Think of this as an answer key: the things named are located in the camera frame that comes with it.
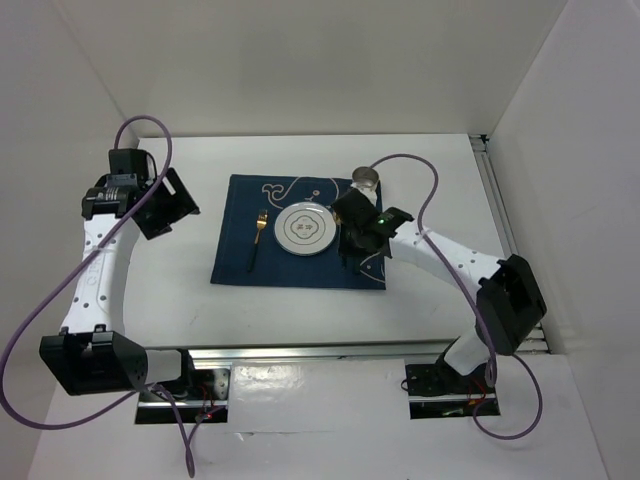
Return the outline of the white round dinner plate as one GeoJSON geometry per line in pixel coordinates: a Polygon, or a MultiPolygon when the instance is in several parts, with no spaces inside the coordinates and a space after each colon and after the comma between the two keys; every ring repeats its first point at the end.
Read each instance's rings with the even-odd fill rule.
{"type": "Polygon", "coordinates": [[[315,202],[299,202],[277,215],[273,230],[277,244],[286,252],[313,256],[333,244],[337,225],[327,207],[315,202]]]}

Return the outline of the gold fork black handle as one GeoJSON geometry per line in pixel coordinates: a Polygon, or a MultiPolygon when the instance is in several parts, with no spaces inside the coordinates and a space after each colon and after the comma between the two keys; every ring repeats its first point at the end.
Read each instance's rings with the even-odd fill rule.
{"type": "Polygon", "coordinates": [[[258,254],[259,243],[262,232],[266,229],[268,225],[269,213],[266,209],[261,209],[258,213],[258,218],[256,220],[256,235],[254,238],[252,250],[248,259],[246,271],[252,272],[255,268],[255,262],[258,254]]]}

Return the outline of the dark blue embroidered cloth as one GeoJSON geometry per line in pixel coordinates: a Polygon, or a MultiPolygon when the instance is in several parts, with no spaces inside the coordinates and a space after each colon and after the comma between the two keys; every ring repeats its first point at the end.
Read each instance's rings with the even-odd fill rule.
{"type": "Polygon", "coordinates": [[[350,184],[345,178],[233,174],[210,282],[228,286],[384,290],[381,258],[370,259],[353,272],[342,266],[337,240],[313,256],[290,254],[275,240],[273,228],[281,210],[304,201],[328,207],[346,193],[350,184]],[[247,272],[261,209],[269,213],[268,225],[261,234],[255,268],[247,272]]]}

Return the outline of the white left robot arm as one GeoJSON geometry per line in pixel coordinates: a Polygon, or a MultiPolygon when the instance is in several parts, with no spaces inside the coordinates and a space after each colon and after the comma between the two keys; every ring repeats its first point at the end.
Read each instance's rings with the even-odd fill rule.
{"type": "Polygon", "coordinates": [[[125,335],[124,297],[134,246],[170,232],[199,208],[175,169],[158,185],[134,173],[105,175],[82,200],[85,268],[55,335],[42,338],[41,359],[74,396],[141,391],[156,378],[147,350],[125,335]]]}

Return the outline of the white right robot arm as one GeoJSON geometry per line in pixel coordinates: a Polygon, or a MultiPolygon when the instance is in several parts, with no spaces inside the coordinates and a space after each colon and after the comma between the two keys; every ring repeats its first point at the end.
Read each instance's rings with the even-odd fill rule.
{"type": "Polygon", "coordinates": [[[462,293],[475,321],[440,356],[436,379],[448,392],[460,391],[480,366],[495,386],[497,357],[513,356],[547,314],[533,270],[517,254],[503,259],[461,245],[426,227],[423,211],[335,207],[334,216],[356,251],[412,264],[462,293]]]}

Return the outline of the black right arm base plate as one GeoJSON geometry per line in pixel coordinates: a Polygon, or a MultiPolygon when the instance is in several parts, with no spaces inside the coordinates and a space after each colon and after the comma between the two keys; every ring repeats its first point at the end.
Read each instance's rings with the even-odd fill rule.
{"type": "Polygon", "coordinates": [[[499,416],[496,391],[485,380],[485,364],[459,376],[444,363],[407,364],[400,388],[409,399],[410,418],[449,419],[499,416]]]}

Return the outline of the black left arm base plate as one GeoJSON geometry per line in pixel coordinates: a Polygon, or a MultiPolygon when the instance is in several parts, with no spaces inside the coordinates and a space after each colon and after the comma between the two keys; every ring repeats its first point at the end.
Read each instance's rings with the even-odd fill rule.
{"type": "MultiPolygon", "coordinates": [[[[231,368],[194,369],[185,379],[166,382],[164,388],[174,399],[182,422],[195,425],[222,424],[228,421],[228,399],[231,387],[231,368]]],[[[168,396],[157,390],[139,395],[135,423],[137,425],[175,425],[176,416],[168,396]]]]}

